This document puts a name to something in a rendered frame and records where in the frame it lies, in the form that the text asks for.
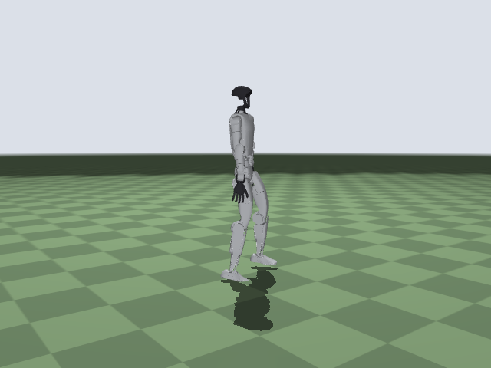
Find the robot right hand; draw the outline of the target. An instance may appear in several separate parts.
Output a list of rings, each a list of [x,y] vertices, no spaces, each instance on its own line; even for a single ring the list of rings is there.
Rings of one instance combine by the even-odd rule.
[[[235,198],[235,195],[236,195],[236,200],[235,202],[237,202],[238,200],[238,195],[239,195],[239,202],[241,201],[241,195],[242,195],[242,203],[244,203],[244,193],[246,194],[246,198],[249,197],[248,193],[247,193],[247,190],[246,190],[246,187],[243,185],[243,183],[245,183],[245,175],[244,175],[244,180],[243,181],[237,181],[237,174],[236,174],[236,186],[234,188],[234,193],[233,193],[233,197],[232,197],[232,201],[234,200]]]

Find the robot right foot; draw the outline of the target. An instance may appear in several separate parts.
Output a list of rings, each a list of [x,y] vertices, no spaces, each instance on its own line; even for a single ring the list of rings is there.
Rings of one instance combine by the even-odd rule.
[[[232,271],[230,271],[232,272]],[[231,279],[231,280],[234,280],[234,281],[248,281],[249,279],[247,278],[244,278],[241,274],[239,274],[237,271],[235,274],[233,273],[230,273],[228,271],[228,269],[225,269],[222,274],[220,275],[221,278],[226,278],[226,279]]]

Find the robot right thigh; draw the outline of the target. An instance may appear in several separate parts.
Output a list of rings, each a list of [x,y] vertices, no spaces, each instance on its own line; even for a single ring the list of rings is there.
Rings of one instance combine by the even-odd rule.
[[[235,188],[236,184],[237,184],[236,178],[234,178],[232,181],[233,188]],[[245,189],[247,190],[249,197],[246,198],[246,193],[244,193],[244,203],[242,203],[242,195],[241,195],[241,201],[240,201],[240,203],[238,203],[239,213],[241,215],[241,219],[239,221],[232,223],[231,231],[232,231],[232,227],[234,226],[234,224],[240,223],[243,225],[244,232],[245,232],[245,230],[248,227],[251,215],[252,215],[253,194],[252,194],[252,186],[251,186],[250,180],[245,177],[245,183],[243,183],[243,185],[245,186]],[[239,202],[239,199],[238,199],[238,202]]]

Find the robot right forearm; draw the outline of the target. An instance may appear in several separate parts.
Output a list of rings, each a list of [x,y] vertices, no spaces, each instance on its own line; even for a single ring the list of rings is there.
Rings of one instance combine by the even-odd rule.
[[[245,157],[243,156],[244,147],[241,144],[236,145],[234,151],[234,160],[236,161],[236,172],[237,172],[237,181],[244,180],[244,173],[246,171],[245,165]]]

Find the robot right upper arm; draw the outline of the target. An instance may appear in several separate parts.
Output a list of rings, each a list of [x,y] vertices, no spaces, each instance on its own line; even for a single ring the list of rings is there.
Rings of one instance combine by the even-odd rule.
[[[232,133],[232,147],[235,151],[236,145],[240,144],[240,140],[242,139],[242,118],[241,116],[231,117],[229,119],[229,125]],[[242,145],[242,144],[241,144]],[[244,146],[243,146],[244,147]],[[246,148],[244,147],[243,154],[245,153]]]

